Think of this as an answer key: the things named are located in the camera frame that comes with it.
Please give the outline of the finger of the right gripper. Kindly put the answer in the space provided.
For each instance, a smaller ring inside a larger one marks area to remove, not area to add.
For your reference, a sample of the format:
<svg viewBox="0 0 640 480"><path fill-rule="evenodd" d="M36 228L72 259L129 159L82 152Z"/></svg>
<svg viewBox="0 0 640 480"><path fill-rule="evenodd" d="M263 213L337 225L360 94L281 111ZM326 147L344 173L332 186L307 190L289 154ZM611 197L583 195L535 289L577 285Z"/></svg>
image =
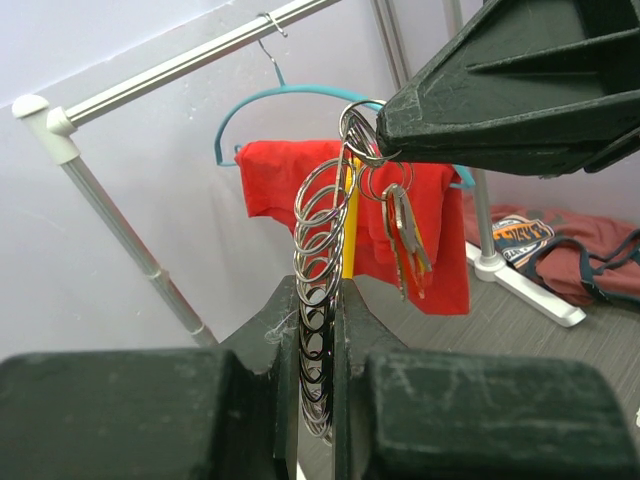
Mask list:
<svg viewBox="0 0 640 480"><path fill-rule="evenodd" d="M635 1L488 1L377 117L381 151L514 175L639 149Z"/></svg>

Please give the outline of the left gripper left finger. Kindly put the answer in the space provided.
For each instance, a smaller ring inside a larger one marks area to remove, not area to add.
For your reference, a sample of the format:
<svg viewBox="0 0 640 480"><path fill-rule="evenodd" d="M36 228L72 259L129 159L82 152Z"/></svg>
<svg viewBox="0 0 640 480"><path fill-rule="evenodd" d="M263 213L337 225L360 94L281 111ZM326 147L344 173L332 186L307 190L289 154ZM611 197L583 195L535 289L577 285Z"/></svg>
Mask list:
<svg viewBox="0 0 640 480"><path fill-rule="evenodd" d="M296 311L288 276L215 347L4 360L2 477L294 478Z"/></svg>

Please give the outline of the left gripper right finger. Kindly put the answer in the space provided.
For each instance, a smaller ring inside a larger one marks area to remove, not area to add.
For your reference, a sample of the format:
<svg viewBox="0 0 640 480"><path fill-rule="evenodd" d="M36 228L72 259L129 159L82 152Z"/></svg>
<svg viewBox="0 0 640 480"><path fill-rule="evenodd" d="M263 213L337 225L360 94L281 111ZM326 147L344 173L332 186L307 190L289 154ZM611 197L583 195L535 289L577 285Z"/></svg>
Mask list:
<svg viewBox="0 0 640 480"><path fill-rule="evenodd" d="M337 479L635 479L639 455L592 366L412 349L341 284L334 323Z"/></svg>

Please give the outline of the metal numbered keyring organizer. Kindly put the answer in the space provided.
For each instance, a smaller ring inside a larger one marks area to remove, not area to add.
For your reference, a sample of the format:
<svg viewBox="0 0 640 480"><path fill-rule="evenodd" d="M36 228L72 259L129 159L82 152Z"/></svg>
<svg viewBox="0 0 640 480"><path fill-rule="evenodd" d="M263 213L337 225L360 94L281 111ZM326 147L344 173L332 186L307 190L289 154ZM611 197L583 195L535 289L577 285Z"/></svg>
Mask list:
<svg viewBox="0 0 640 480"><path fill-rule="evenodd" d="M334 323L347 247L356 240L356 231L347 226L357 217L353 202L365 195L380 203L388 235L415 230L405 205L413 168L405 168L402 181L380 194L372 188L373 174L393 157L380 151L374 128L361 110L380 111L384 105L364 99L345 107L339 117L337 156L306 176L294 200L300 401L307 430L327 445L333 442Z"/></svg>

